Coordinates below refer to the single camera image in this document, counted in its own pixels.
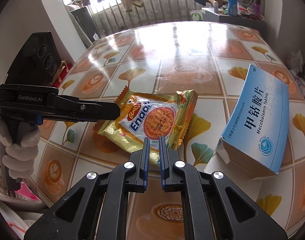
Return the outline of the white gloved left hand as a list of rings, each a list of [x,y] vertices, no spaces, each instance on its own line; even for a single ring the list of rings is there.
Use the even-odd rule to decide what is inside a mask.
[[[0,164],[3,163],[9,169],[9,175],[13,179],[24,179],[33,173],[34,159],[39,152],[39,127],[34,125],[32,131],[22,135],[23,138],[19,144],[12,143],[7,125],[0,118]]]

